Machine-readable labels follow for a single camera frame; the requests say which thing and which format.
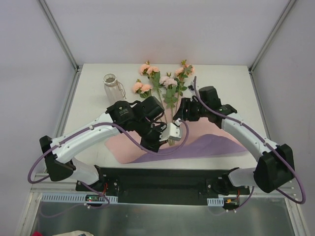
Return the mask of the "pink artificial flower bunch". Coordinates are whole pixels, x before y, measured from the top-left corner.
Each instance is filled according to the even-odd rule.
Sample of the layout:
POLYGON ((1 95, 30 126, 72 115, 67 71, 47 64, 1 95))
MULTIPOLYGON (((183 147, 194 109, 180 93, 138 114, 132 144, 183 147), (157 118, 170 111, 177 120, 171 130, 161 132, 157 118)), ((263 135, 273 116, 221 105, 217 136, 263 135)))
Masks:
POLYGON ((179 106, 179 99, 183 92, 188 89, 186 80, 194 74, 195 68, 186 60, 181 61, 181 66, 175 73, 167 72, 162 75, 160 69, 146 61, 139 68, 139 74, 148 79, 148 83, 136 80, 132 92, 141 98, 148 98, 155 92, 163 107, 170 110, 173 115, 179 106))

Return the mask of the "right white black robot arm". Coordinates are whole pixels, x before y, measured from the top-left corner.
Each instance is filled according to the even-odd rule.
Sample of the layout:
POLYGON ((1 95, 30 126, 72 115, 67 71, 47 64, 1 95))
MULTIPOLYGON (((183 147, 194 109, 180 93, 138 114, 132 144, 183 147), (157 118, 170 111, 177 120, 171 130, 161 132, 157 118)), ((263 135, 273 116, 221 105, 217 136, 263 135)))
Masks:
POLYGON ((246 128, 237 110, 223 105, 213 86, 199 89, 199 96, 182 98, 174 119, 209 122, 232 135, 257 161, 254 168, 233 168, 222 175, 219 181, 222 194, 233 194, 239 186, 259 187, 270 193, 294 178, 293 151, 287 144, 278 145, 267 138, 258 138, 246 128))

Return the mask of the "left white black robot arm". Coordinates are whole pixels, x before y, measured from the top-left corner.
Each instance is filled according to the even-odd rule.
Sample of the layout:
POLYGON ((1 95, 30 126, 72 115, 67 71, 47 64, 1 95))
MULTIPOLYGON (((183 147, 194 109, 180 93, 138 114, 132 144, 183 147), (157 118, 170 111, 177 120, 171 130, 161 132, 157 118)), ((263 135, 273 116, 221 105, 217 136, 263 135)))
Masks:
POLYGON ((162 104, 153 96, 133 103, 120 100, 77 131, 53 139, 48 136, 40 138, 50 180, 72 178, 86 183, 93 191, 101 190, 104 179, 97 167, 89 166, 75 156, 107 138, 121 133, 128 136, 130 131, 140 136, 141 149, 156 153, 166 143, 160 139, 166 124, 155 124, 163 113, 162 104))

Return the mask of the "pink wrapping paper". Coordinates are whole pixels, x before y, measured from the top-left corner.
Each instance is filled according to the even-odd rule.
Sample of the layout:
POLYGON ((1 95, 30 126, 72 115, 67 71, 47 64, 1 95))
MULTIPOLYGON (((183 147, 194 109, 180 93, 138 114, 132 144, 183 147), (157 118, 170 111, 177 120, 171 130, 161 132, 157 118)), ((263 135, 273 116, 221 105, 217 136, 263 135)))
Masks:
MULTIPOLYGON (((215 124, 208 121, 207 118, 200 118, 199 121, 187 121, 189 127, 189 137, 185 145, 188 145, 206 134, 225 136, 225 132, 219 129, 215 124)), ((115 159, 121 163, 131 163, 140 156, 146 154, 135 145, 125 134, 119 134, 109 138, 105 143, 106 147, 112 152, 115 159)))

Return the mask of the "purple wrapping paper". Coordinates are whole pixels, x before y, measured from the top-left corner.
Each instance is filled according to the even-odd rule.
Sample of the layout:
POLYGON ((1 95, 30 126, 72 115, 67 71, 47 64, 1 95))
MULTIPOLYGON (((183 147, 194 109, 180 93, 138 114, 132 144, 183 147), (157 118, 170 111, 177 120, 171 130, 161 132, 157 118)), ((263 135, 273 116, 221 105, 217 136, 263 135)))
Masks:
POLYGON ((246 152, 247 149, 235 141, 214 134, 206 134, 192 143, 183 146, 180 150, 171 155, 157 156, 146 153, 134 160, 133 163, 162 161, 169 159, 185 159, 185 158, 207 158, 217 155, 228 155, 246 152))

